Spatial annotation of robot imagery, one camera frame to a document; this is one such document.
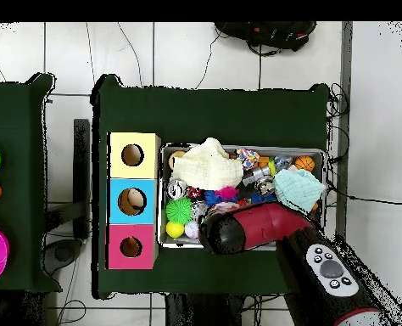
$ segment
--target green tablecloth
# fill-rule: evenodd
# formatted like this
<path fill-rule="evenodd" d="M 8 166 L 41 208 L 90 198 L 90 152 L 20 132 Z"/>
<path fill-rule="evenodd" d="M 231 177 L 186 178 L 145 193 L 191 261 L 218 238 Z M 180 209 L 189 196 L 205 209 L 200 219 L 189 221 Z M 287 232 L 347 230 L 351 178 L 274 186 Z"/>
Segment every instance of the green tablecloth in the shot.
<path fill-rule="evenodd" d="M 45 229 L 42 105 L 53 77 L 36 74 L 25 84 L 0 83 L 0 230 L 10 244 L 0 289 L 55 291 L 42 271 Z"/>
<path fill-rule="evenodd" d="M 312 91 L 181 90 L 122 87 L 115 76 L 102 76 L 92 102 L 93 151 L 99 162 L 93 204 L 99 230 L 93 233 L 93 289 L 99 294 L 137 293 L 271 294 L 287 290 L 276 252 L 249 251 L 212 256 L 197 249 L 161 248 L 153 270 L 105 270 L 106 134 L 154 132 L 162 143 L 200 143 L 207 137 L 223 144 L 326 150 L 325 85 Z"/>

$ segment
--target orange toy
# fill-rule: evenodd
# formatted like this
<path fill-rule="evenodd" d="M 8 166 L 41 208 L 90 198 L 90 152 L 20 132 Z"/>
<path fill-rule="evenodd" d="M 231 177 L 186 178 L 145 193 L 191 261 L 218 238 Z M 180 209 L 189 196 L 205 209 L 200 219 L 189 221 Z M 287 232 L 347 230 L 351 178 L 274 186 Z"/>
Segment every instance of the orange toy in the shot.
<path fill-rule="evenodd" d="M 298 159 L 296 159 L 294 165 L 298 169 L 304 169 L 306 171 L 312 172 L 315 167 L 315 162 L 309 156 L 300 156 Z"/>

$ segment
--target blue box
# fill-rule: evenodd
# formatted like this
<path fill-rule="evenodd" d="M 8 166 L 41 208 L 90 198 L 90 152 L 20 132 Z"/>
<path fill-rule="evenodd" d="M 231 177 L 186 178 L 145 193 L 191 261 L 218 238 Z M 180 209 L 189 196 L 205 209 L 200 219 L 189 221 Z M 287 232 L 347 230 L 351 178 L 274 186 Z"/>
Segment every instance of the blue box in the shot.
<path fill-rule="evenodd" d="M 143 207 L 143 211 L 136 215 L 126 215 L 118 206 L 118 198 L 120 194 L 128 189 L 136 188 L 145 195 L 147 204 Z M 157 180 L 155 179 L 110 179 L 110 224 L 130 224 L 130 225 L 154 225 L 156 223 L 156 192 Z"/>

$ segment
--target white cloth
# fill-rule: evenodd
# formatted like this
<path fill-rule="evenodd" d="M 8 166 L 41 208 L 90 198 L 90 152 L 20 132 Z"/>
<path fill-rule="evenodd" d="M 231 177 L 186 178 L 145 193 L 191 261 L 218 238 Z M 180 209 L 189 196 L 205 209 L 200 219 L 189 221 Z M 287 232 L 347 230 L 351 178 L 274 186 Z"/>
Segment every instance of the white cloth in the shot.
<path fill-rule="evenodd" d="M 230 159 L 215 138 L 207 138 L 199 146 L 174 159 L 171 180 L 184 181 L 188 186 L 203 190 L 234 188 L 242 181 L 243 166 L 237 159 Z"/>

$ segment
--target round hole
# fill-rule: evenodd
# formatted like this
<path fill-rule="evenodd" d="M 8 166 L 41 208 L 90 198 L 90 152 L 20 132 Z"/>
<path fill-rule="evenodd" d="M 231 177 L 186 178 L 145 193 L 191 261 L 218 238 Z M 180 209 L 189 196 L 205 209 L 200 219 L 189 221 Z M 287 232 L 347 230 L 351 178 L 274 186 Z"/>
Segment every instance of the round hole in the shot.
<path fill-rule="evenodd" d="M 127 188 L 118 197 L 118 207 L 128 216 L 139 215 L 147 205 L 147 197 L 138 188 Z"/>
<path fill-rule="evenodd" d="M 120 245 L 121 254 L 126 257 L 137 257 L 141 255 L 142 244 L 137 238 L 125 238 Z"/>
<path fill-rule="evenodd" d="M 121 159 L 128 166 L 138 166 L 143 161 L 143 151 L 135 143 L 126 145 L 121 152 Z"/>

